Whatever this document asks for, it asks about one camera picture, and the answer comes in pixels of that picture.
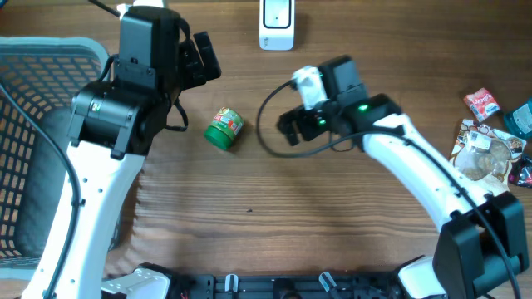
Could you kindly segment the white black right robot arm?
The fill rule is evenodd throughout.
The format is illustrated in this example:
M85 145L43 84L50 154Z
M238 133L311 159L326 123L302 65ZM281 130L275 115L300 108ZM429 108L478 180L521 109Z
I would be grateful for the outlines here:
M461 174L389 96L370 96L355 62L340 56L295 71L289 85L302 103L278 119L291 145L323 133L351 140L386 167L419 201L439 238L432 256L397 271L409 298L477 298L529 267L522 204Z

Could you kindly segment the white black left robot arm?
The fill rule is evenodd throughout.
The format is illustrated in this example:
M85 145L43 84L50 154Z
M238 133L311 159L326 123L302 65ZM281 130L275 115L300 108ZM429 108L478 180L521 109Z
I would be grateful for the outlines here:
M206 32L163 1L136 1L120 15L120 47L101 76L73 98L62 195L26 298L169 298L176 273L142 264L104 281L126 196L182 91L221 70Z

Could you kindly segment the red white small box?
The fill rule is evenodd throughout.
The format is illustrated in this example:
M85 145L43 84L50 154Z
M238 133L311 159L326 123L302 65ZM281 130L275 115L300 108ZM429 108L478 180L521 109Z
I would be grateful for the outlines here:
M477 92L466 95L464 102L479 122L500 111L500 105L486 88L480 88Z

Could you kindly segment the brown snack pouch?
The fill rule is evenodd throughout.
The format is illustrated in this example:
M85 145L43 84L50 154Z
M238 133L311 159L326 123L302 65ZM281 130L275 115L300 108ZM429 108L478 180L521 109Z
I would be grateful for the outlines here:
M450 162L468 179L494 195L509 191L510 172L527 142L474 120L460 123Z

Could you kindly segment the black red snack packet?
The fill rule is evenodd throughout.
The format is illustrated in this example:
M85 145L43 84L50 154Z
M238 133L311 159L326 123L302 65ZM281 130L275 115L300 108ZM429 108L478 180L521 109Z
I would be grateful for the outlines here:
M532 187L532 162L531 157L523 154L515 162L510 171L509 182L513 185L530 189Z

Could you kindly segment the green lid jar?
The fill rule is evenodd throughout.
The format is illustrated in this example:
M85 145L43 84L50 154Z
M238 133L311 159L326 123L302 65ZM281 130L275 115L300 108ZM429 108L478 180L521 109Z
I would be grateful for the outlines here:
M243 127L244 119L240 114L230 108L223 107L212 119L204 137L217 148L228 150Z

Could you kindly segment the blue mouthwash bottle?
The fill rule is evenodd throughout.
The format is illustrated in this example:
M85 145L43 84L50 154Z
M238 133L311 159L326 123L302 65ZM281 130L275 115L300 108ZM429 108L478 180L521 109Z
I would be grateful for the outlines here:
M514 136L523 140L531 139L531 99L529 98L519 108L504 115L506 129Z

